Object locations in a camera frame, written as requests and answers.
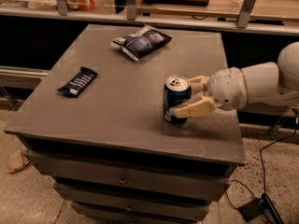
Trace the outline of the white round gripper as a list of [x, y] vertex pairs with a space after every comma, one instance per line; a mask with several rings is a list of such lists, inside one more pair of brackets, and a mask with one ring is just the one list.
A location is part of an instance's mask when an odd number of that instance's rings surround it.
[[220, 70], [211, 77], [192, 77], [189, 83], [192, 94], [207, 91], [214, 102], [207, 97], [192, 98], [170, 108], [170, 114], [176, 118], [202, 117], [211, 114], [216, 108], [228, 111], [247, 104], [246, 83], [242, 71], [238, 68]]

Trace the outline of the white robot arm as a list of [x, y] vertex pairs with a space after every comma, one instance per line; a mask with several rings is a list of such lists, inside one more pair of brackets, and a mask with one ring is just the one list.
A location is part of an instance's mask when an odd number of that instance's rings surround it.
[[192, 98], [170, 109], [179, 119], [201, 117], [249, 104], [299, 105], [299, 42], [282, 49], [278, 60], [245, 68], [226, 68], [189, 80]]

